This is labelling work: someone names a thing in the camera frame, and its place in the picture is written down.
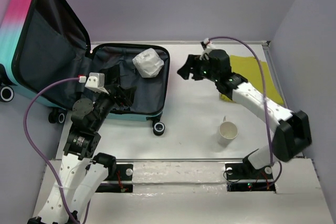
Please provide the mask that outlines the black garment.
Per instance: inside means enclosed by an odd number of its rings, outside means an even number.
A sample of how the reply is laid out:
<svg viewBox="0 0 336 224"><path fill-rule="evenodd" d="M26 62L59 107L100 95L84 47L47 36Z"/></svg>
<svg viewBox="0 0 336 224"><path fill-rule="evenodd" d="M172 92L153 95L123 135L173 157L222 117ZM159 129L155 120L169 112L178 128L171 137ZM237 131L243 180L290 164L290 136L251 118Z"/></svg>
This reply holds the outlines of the black garment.
<svg viewBox="0 0 336 224"><path fill-rule="evenodd" d="M121 73L120 66L114 65L110 68L101 69L99 73L104 74L104 85L103 87L107 90L106 93L100 94L96 102L101 103L101 100L110 100L113 105L119 107L126 106L130 108L134 103L135 92L137 90L136 86L123 88L121 86Z"/></svg>

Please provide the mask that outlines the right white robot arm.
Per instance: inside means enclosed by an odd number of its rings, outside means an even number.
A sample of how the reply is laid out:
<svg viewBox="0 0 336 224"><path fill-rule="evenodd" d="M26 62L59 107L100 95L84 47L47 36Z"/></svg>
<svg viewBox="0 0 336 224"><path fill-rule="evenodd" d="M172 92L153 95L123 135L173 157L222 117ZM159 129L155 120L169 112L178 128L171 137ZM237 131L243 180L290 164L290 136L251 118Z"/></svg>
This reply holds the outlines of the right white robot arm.
<svg viewBox="0 0 336 224"><path fill-rule="evenodd" d="M261 119L273 137L268 145L248 154L240 166L248 178L274 162L288 162L312 144L308 115L278 105L260 93L245 77L232 71L230 57L222 49L208 49L202 55L188 55L177 71L184 80L207 79L230 100Z"/></svg>

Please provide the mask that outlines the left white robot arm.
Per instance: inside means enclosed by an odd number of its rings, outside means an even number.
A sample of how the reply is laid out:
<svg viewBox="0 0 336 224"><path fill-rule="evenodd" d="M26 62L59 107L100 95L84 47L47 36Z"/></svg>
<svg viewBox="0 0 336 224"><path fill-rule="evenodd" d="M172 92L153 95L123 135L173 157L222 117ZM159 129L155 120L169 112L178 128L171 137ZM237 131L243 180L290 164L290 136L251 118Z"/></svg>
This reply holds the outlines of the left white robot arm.
<svg viewBox="0 0 336 224"><path fill-rule="evenodd" d="M98 131L114 105L132 105L136 88L121 87L119 66L79 76L76 81L98 96L95 101L81 98L73 104L72 125L58 172L33 143L27 130L28 115L24 115L27 140L56 179L42 210L28 223L79 223L87 218L91 197L100 184L116 174L116 158L95 153L101 139Z"/></svg>

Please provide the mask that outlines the pink and teal suitcase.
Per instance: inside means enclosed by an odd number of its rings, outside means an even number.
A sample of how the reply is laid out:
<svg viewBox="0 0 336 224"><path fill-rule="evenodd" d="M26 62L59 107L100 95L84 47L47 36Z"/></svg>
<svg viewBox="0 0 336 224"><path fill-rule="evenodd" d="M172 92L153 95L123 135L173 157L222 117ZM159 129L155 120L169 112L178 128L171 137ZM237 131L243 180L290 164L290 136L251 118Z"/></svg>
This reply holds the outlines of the pink and teal suitcase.
<svg viewBox="0 0 336 224"><path fill-rule="evenodd" d="M154 78L143 78L132 59L153 48L164 61ZM14 94L32 98L46 86L68 78L120 66L121 86L136 86L130 108L115 105L109 118L152 121L153 133L165 131L161 121L169 78L170 55L160 46L105 43L95 47L66 0L9 0L1 23L1 101Z"/></svg>

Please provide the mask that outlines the yellow cloth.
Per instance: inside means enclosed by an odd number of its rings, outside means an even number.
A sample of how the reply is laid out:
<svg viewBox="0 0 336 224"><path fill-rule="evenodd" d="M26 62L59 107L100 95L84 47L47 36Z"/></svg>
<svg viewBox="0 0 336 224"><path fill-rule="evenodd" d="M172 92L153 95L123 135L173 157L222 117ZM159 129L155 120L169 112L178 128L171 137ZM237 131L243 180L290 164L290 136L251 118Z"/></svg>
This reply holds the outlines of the yellow cloth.
<svg viewBox="0 0 336 224"><path fill-rule="evenodd" d="M272 80L271 73L265 61L261 61L262 70L266 82L266 95L279 105L284 105L284 101L277 91ZM261 74L257 60L254 57L241 57L230 55L232 71L245 77L260 93L263 91Z"/></svg>

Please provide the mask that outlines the white cloth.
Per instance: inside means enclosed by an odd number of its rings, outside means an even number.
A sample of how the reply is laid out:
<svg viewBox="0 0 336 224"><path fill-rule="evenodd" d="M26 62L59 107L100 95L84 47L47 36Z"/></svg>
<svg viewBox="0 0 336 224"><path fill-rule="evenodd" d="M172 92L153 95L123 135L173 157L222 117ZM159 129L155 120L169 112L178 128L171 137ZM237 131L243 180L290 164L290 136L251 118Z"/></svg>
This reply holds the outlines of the white cloth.
<svg viewBox="0 0 336 224"><path fill-rule="evenodd" d="M142 51L132 62L143 78L156 77L164 66L164 61L153 48Z"/></svg>

